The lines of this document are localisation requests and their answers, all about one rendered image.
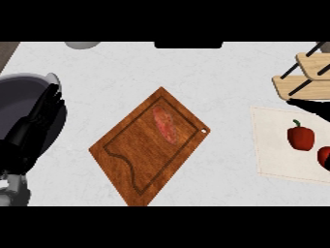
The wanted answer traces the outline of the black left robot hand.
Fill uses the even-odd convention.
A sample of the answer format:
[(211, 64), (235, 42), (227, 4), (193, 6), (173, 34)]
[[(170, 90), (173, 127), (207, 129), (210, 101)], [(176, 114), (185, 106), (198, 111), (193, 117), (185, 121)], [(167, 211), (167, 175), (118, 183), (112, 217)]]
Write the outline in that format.
[(59, 85), (52, 83), (28, 115), (18, 120), (6, 137), (0, 139), (0, 174), (25, 175), (33, 168), (64, 104)]

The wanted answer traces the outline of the wooden tiered shelf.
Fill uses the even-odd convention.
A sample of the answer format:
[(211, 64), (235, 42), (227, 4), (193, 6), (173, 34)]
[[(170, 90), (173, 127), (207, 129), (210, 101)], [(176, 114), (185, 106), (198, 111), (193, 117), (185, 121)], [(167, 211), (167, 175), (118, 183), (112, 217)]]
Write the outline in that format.
[(319, 52), (324, 45), (317, 42), (308, 52), (299, 52), (291, 69), (271, 78), (282, 100), (330, 100), (330, 52)]

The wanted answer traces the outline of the red bell pepper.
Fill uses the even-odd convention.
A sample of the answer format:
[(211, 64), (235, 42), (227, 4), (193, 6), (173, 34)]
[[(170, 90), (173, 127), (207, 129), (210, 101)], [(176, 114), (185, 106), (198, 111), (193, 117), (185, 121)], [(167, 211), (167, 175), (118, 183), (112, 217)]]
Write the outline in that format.
[(314, 146), (314, 131), (302, 126), (298, 119), (294, 120), (295, 127), (288, 129), (288, 142), (294, 149), (310, 151)]

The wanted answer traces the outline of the beige placemat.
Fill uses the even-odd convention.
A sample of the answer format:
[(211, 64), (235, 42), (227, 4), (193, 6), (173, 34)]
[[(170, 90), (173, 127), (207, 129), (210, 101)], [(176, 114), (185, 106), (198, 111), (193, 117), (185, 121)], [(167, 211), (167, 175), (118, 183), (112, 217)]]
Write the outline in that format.
[[(317, 162), (317, 150), (330, 146), (330, 123), (316, 115), (276, 108), (251, 107), (258, 174), (330, 186), (330, 171)], [(288, 142), (288, 130), (298, 120), (314, 131), (310, 151)]]

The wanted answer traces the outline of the large grey bowl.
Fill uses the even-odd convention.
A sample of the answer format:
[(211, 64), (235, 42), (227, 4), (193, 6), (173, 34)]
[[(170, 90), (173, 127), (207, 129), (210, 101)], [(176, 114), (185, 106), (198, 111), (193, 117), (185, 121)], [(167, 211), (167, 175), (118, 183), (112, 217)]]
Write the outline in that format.
[(28, 115), (50, 84), (62, 85), (53, 73), (46, 76), (21, 73), (0, 77), (0, 140), (18, 120)]

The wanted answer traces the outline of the brown wooden cutting board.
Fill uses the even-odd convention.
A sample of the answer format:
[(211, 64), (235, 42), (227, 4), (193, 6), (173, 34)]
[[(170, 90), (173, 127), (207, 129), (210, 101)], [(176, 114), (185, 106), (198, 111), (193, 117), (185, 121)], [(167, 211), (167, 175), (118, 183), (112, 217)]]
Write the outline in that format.
[[(173, 118), (177, 143), (158, 130), (154, 107)], [(161, 87), (90, 146), (90, 154), (129, 205), (148, 205), (211, 128)]]

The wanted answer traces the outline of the red sausage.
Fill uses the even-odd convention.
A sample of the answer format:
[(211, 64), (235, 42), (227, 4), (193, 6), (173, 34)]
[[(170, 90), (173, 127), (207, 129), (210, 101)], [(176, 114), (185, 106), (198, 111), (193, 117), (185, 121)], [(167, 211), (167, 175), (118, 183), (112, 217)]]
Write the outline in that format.
[(176, 127), (173, 124), (173, 118), (170, 113), (165, 111), (162, 106), (154, 107), (154, 119), (157, 122), (157, 127), (161, 132), (161, 135), (165, 139), (165, 141), (170, 144), (177, 143), (177, 133), (176, 133)]

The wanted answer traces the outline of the grey round object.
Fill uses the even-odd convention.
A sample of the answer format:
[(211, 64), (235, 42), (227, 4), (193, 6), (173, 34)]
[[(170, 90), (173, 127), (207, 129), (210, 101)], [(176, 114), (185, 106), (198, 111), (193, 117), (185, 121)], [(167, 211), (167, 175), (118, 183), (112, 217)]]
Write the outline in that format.
[(65, 42), (65, 44), (73, 49), (90, 49), (99, 45), (101, 42)]

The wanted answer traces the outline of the black appliance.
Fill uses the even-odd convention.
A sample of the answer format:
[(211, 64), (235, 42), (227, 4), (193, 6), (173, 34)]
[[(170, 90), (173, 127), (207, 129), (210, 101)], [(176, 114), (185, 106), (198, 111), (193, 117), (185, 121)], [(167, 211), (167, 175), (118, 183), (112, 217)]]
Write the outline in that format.
[(155, 42), (155, 48), (213, 49), (221, 48), (223, 42)]

